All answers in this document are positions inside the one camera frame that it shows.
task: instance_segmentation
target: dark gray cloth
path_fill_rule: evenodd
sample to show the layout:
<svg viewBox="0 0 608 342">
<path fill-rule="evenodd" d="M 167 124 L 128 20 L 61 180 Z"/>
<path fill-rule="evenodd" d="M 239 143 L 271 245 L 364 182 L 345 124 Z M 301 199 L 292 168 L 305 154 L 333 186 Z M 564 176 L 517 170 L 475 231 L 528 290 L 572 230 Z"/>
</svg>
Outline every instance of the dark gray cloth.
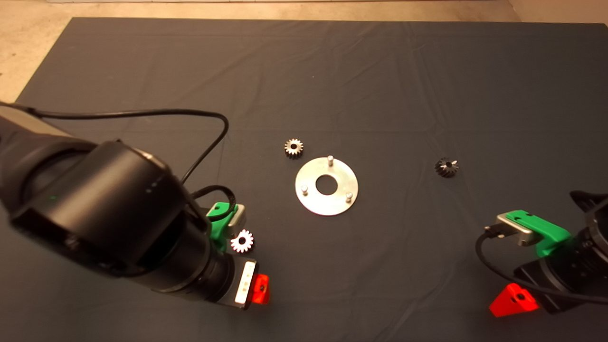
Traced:
<svg viewBox="0 0 608 342">
<path fill-rule="evenodd" d="M 608 192 L 607 61 L 602 24 L 75 18 L 19 102 L 225 113 L 230 133 L 187 186 L 225 184 L 247 206 L 271 303 L 241 312 L 162 296 L 5 224 L 2 339 L 605 340 L 605 307 L 494 318 L 488 306 L 506 282 L 473 245 L 513 209 L 583 227 L 568 192 Z M 219 130 L 189 117 L 56 124 L 122 138 L 178 174 Z M 304 142 L 302 159 L 285 157 L 289 138 Z M 294 179 L 329 154 L 360 192 L 347 212 L 321 217 L 300 204 Z M 453 179 L 434 173 L 444 156 L 461 165 Z M 506 271 L 535 258 L 508 240 L 486 250 Z"/>
</svg>

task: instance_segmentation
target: white label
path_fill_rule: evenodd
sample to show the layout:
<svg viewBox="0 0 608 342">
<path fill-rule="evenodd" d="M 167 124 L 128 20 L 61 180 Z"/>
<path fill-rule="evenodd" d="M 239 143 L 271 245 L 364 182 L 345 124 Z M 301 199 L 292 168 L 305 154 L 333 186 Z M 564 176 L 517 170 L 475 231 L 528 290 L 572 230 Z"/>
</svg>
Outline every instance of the white label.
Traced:
<svg viewBox="0 0 608 342">
<path fill-rule="evenodd" d="M 249 294 L 249 287 L 251 280 L 254 277 L 255 262 L 247 261 L 243 267 L 243 275 L 241 275 L 241 282 L 238 283 L 237 296 L 234 298 L 235 303 L 245 304 L 247 301 L 247 295 Z"/>
</svg>

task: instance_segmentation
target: floor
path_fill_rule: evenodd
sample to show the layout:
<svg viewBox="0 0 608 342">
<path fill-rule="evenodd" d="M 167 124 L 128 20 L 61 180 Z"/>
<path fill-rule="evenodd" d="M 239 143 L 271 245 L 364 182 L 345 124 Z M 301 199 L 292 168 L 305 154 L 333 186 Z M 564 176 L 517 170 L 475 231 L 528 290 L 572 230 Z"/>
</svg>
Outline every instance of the floor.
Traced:
<svg viewBox="0 0 608 342">
<path fill-rule="evenodd" d="M 49 4 L 45 0 L 0 0 L 0 100 L 10 102 L 18 97 L 74 16 L 608 23 L 608 1 Z"/>
</svg>

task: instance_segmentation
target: metal plate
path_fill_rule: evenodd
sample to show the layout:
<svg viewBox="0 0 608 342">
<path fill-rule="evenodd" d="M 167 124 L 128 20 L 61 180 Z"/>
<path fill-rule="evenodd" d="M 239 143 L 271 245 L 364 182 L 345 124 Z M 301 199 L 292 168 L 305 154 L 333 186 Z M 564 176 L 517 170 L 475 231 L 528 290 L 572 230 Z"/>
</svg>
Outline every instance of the metal plate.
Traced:
<svg viewBox="0 0 608 342">
<path fill-rule="evenodd" d="M 328 175 L 336 180 L 336 192 L 324 195 L 317 190 L 317 179 Z M 332 216 L 345 212 L 357 199 L 359 183 L 348 165 L 332 156 L 304 164 L 295 176 L 295 194 L 302 205 L 315 214 Z"/>
</svg>

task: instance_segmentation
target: silver gear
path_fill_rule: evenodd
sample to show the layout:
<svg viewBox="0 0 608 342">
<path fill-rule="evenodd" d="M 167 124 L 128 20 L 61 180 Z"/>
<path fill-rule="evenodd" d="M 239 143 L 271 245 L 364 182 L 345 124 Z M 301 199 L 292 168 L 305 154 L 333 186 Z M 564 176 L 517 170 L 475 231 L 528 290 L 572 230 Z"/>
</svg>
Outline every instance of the silver gear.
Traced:
<svg viewBox="0 0 608 342">
<path fill-rule="evenodd" d="M 457 160 L 451 160 L 449 158 L 441 158 L 435 163 L 435 172 L 443 178 L 450 178 L 456 175 L 459 166 Z"/>
<path fill-rule="evenodd" d="M 290 139 L 285 142 L 285 154 L 292 159 L 301 157 L 304 144 L 299 139 Z"/>
<path fill-rule="evenodd" d="M 245 253 L 254 246 L 254 235 L 243 229 L 234 239 L 230 240 L 230 246 L 237 253 Z"/>
</svg>

